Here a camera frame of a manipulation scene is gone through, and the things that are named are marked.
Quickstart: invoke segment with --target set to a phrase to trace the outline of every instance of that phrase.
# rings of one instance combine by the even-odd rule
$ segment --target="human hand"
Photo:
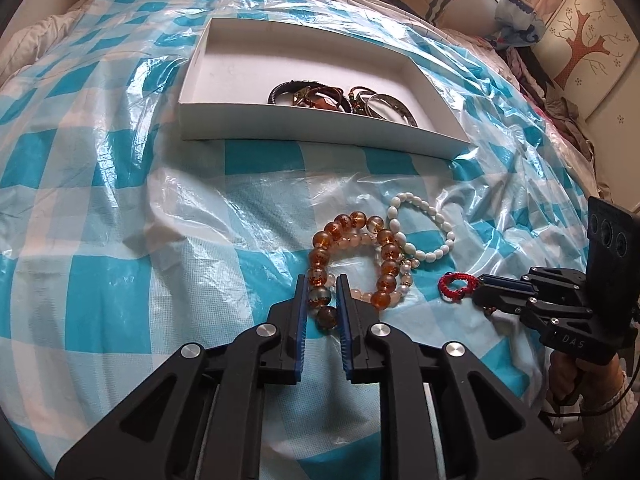
[[[578,370],[584,371],[582,397],[587,406],[602,406],[620,391],[625,381],[617,354],[609,364],[599,366],[555,350],[551,354],[549,390],[556,398],[564,399],[575,390]]]

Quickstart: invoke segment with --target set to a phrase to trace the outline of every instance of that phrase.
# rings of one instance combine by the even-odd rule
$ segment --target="bed sheet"
[[[210,16],[281,20],[410,56],[473,146],[453,161],[356,146],[181,141],[175,106]],[[187,341],[230,342],[293,294],[312,235],[338,213],[383,214],[401,190],[455,225],[382,319],[460,340],[523,402],[545,349],[516,318],[440,300],[448,270],[517,276],[586,264],[586,199],[520,93],[459,48],[329,0],[94,0],[70,35],[0,92],[0,404],[51,470]],[[442,243],[416,210],[408,240]],[[370,254],[333,267],[374,286]],[[374,479],[378,390],[344,380],[338,339],[308,326],[303,380],[268,388],[263,479]]]

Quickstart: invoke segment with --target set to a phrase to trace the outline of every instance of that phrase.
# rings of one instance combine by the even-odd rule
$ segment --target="tree decal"
[[[595,59],[593,54],[604,54],[608,57],[613,57],[614,65],[620,66],[620,60],[617,58],[623,57],[623,54],[619,52],[612,52],[611,49],[619,45],[623,41],[631,41],[628,34],[619,36],[615,34],[597,34],[596,27],[593,23],[590,23],[587,27],[587,22],[593,18],[594,20],[609,19],[613,22],[618,22],[617,14],[609,14],[607,12],[607,3],[604,0],[600,1],[600,10],[592,10],[591,12],[584,13],[578,6],[581,4],[581,0],[574,0],[574,7],[567,7],[564,10],[566,20],[556,20],[559,23],[558,28],[550,28],[554,36],[562,38],[571,47],[571,58],[566,66],[562,69],[555,78],[554,81],[564,90],[571,72],[574,71],[575,66],[582,60],[589,63],[591,70],[594,74],[602,72],[607,75],[607,65],[600,59]],[[574,23],[574,9],[577,14],[577,23]]]

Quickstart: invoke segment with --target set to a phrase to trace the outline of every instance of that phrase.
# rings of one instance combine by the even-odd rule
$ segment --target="white box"
[[[345,93],[366,86],[400,99],[418,127],[317,108],[267,104],[290,80]],[[354,144],[451,159],[466,133],[407,56],[369,41],[292,23],[213,18],[198,41],[178,99],[182,138],[285,139]]]

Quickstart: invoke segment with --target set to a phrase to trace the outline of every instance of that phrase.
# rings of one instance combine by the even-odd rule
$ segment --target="camera lens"
[[[616,237],[616,253],[620,258],[624,258],[626,254],[626,236],[622,233],[618,233]]]
[[[598,232],[598,217],[596,215],[591,215],[591,223],[589,225],[591,232],[596,234]]]
[[[613,232],[611,230],[611,224],[607,220],[602,223],[602,227],[600,228],[600,237],[602,238],[602,243],[607,247],[611,245]]]

